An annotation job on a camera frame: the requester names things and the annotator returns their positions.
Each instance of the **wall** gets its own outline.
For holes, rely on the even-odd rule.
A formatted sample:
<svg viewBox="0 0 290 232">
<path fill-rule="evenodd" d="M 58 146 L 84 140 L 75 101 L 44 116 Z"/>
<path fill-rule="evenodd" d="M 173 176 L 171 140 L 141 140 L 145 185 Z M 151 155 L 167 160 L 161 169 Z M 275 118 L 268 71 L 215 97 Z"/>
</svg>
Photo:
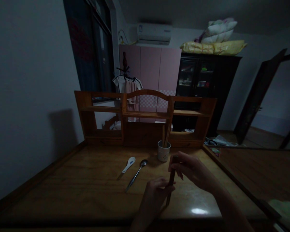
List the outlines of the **wall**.
<svg viewBox="0 0 290 232">
<path fill-rule="evenodd" d="M 271 37 L 268 59 L 284 48 L 290 54 L 290 27 Z M 286 136 L 290 131 L 290 61 L 280 64 L 261 107 L 252 126 Z"/>
<path fill-rule="evenodd" d="M 83 141 L 62 1 L 0 0 L 0 199 Z"/>
<path fill-rule="evenodd" d="M 127 24 L 126 33 L 129 42 L 137 40 L 136 24 Z M 172 39 L 168 46 L 138 44 L 139 46 L 179 48 L 187 41 L 199 37 L 203 30 L 173 28 Z M 225 108 L 218 125 L 219 130 L 233 130 L 244 107 L 246 98 L 259 70 L 261 62 L 267 57 L 263 50 L 269 46 L 268 36 L 233 33 L 230 40 L 245 40 L 248 43 L 238 56 L 242 56 L 233 84 L 227 98 Z"/>
<path fill-rule="evenodd" d="M 115 76 L 120 74 L 119 68 L 119 47 L 120 38 L 118 37 L 118 31 L 120 29 L 126 29 L 126 20 L 123 16 L 121 6 L 118 0 L 106 0 L 106 3 L 111 13 L 111 26 L 112 26 L 112 40 L 113 40 L 113 57 L 114 57 L 114 74 Z"/>
</svg>

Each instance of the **white shirt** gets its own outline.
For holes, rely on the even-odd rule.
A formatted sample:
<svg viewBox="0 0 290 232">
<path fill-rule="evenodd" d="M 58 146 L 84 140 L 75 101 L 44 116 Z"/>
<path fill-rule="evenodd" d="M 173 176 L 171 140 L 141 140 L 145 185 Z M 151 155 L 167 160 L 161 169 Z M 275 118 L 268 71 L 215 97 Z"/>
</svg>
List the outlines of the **white shirt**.
<svg viewBox="0 0 290 232">
<path fill-rule="evenodd" d="M 126 81 L 123 77 L 123 75 L 121 76 L 117 76 L 113 79 L 114 84 L 117 86 L 119 93 L 125 93 L 126 92 Z M 138 90 L 143 89 L 142 83 L 139 79 L 135 79 L 134 82 L 136 83 L 136 86 L 138 88 Z"/>
</svg>

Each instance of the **wardrobe door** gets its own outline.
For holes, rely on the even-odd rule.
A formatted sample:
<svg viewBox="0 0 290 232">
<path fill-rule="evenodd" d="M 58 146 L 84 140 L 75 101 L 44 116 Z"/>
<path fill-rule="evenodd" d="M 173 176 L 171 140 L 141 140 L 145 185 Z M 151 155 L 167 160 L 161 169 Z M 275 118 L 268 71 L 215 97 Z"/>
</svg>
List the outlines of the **wardrobe door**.
<svg viewBox="0 0 290 232">
<path fill-rule="evenodd" d="M 123 69 L 123 52 L 126 53 L 128 66 L 130 67 L 130 77 L 140 78 L 140 46 L 119 45 L 120 68 Z"/>
<path fill-rule="evenodd" d="M 158 91 L 170 96 L 175 96 L 179 73 L 181 49 L 162 48 L 160 59 L 160 74 Z M 157 112 L 166 112 L 168 102 L 158 98 Z"/>
<path fill-rule="evenodd" d="M 158 91 L 161 48 L 140 48 L 140 80 L 144 89 Z M 140 96 L 140 111 L 156 112 L 157 97 Z M 156 119 L 140 118 L 140 122 L 155 122 Z"/>
</svg>

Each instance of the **wooden desk shelf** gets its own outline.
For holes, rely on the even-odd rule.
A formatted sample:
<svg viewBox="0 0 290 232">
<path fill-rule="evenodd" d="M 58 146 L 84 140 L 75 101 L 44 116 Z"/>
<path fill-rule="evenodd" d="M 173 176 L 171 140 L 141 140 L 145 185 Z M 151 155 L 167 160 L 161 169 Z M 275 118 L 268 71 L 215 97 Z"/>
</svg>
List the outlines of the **wooden desk shelf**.
<svg viewBox="0 0 290 232">
<path fill-rule="evenodd" d="M 111 112 L 111 113 L 120 113 L 120 107 L 109 107 L 109 106 L 89 106 L 80 109 L 80 111 L 93 111 L 93 112 Z"/>
<path fill-rule="evenodd" d="M 161 112 L 141 112 L 141 111 L 127 111 L 122 114 L 124 117 L 136 117 L 136 118 L 158 118 L 158 119 L 170 119 L 171 116 L 168 113 Z"/>
<path fill-rule="evenodd" d="M 139 90 L 126 93 L 99 93 L 75 91 L 75 98 L 83 133 L 88 144 L 124 145 L 137 147 L 157 147 L 162 140 L 163 124 L 128 122 L 128 117 L 165 119 L 165 140 L 172 147 L 197 147 L 203 146 L 212 114 L 215 109 L 215 98 L 166 96 L 154 90 Z M 167 112 L 139 112 L 127 110 L 127 99 L 140 95 L 153 95 L 168 102 Z M 120 98 L 120 107 L 93 106 L 93 97 Z M 174 102 L 199 102 L 199 111 L 174 110 Z M 94 112 L 113 112 L 119 115 L 121 130 L 97 129 Z M 198 117 L 194 133 L 171 132 L 173 115 Z"/>
<path fill-rule="evenodd" d="M 173 115 L 211 117 L 211 114 L 208 114 L 208 113 L 202 113 L 200 111 L 189 111 L 189 110 L 174 110 Z"/>
</svg>

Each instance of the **hand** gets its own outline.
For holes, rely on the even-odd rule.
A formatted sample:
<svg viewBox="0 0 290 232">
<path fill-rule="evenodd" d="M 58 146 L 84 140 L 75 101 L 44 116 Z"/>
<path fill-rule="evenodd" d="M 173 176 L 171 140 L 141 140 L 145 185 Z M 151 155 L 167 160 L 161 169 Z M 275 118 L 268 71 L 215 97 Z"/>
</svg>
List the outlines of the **hand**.
<svg viewBox="0 0 290 232">
<path fill-rule="evenodd" d="M 175 190 L 174 186 L 167 187 L 168 183 L 164 177 L 147 182 L 139 211 L 132 222 L 130 231 L 145 231 L 152 223 L 168 194 Z"/>
<path fill-rule="evenodd" d="M 177 156 L 180 163 L 172 163 L 173 156 L 171 156 L 169 172 L 171 169 L 175 169 L 177 175 L 182 180 L 184 180 L 184 174 L 196 186 L 211 194 L 214 194 L 214 191 L 221 187 L 216 177 L 197 157 L 190 156 L 181 151 L 177 153 Z"/>
</svg>

